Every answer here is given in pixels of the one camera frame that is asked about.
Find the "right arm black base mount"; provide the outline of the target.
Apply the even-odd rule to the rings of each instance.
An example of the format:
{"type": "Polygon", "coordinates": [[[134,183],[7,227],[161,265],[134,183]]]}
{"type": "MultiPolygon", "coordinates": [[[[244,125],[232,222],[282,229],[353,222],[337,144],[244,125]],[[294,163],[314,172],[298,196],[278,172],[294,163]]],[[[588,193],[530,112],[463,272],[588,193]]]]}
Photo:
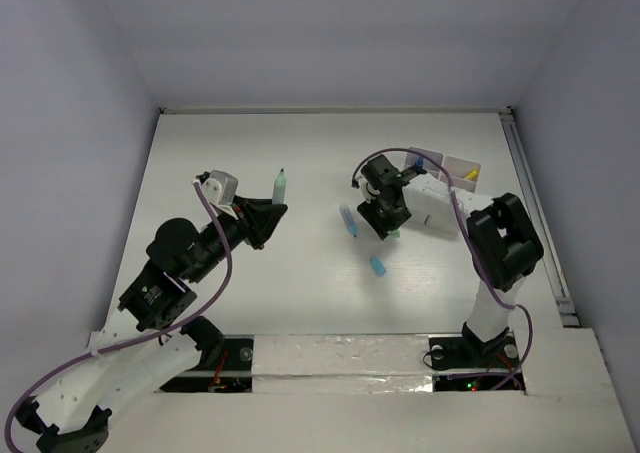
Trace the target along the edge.
{"type": "Polygon", "coordinates": [[[422,357],[433,373],[435,392],[524,391],[516,369],[520,355],[509,334],[491,351],[477,353],[462,336],[430,337],[422,357]]]}

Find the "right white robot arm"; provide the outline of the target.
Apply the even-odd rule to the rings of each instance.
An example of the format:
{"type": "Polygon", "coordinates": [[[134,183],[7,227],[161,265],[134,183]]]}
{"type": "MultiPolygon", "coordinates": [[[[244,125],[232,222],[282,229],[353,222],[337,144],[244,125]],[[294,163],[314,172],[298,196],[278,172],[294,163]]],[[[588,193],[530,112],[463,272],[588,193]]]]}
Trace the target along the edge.
{"type": "Polygon", "coordinates": [[[459,188],[444,165],[427,155],[398,169],[389,152],[370,154],[352,173],[351,186],[363,195],[357,211],[380,239],[411,220],[462,237],[479,287],[460,352],[468,363],[482,365],[508,332],[517,291],[544,256],[542,242],[518,196],[459,188]]]}

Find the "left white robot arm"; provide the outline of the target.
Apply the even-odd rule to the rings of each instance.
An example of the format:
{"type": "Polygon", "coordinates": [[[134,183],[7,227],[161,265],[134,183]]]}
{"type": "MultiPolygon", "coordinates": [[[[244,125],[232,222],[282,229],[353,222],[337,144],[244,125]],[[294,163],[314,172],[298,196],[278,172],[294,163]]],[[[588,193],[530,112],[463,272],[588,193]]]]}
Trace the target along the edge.
{"type": "Polygon", "coordinates": [[[17,451],[12,426],[36,434],[41,452],[96,452],[115,421],[136,401],[192,367],[217,364],[224,334],[204,313],[221,296],[231,276],[195,312],[192,285],[218,264],[233,266],[242,243],[264,248],[285,204],[234,197],[225,207],[205,205],[211,220],[197,228],[171,218],[156,230],[147,262],[124,291],[89,349],[47,373],[11,407],[4,426],[10,451],[17,451]]]}

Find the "white marker yellow cap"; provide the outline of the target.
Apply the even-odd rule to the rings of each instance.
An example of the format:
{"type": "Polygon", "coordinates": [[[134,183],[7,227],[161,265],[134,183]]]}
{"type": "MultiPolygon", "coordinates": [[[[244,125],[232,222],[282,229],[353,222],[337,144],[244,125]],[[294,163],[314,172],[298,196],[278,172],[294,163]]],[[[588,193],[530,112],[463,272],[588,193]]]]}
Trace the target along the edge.
{"type": "Polygon", "coordinates": [[[464,179],[467,181],[473,181],[474,179],[476,179],[479,175],[479,171],[474,169],[471,170],[465,177],[464,179]]]}

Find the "grey green marker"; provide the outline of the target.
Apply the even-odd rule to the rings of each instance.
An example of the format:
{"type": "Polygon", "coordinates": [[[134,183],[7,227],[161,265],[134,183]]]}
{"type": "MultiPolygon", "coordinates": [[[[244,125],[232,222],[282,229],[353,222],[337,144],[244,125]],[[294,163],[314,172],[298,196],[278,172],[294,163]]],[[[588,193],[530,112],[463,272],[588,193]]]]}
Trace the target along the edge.
{"type": "Polygon", "coordinates": [[[281,168],[276,176],[273,184],[272,203],[283,204],[286,194],[287,179],[285,169],[281,168]]]}

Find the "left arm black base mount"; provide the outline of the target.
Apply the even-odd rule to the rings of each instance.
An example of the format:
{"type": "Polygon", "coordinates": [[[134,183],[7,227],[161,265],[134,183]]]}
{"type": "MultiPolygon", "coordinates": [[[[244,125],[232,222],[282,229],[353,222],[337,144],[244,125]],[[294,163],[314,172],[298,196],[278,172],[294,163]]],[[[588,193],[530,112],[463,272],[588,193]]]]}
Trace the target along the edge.
{"type": "Polygon", "coordinates": [[[198,365],[180,373],[159,388],[163,393],[251,393],[254,337],[226,339],[212,366],[198,365]]]}

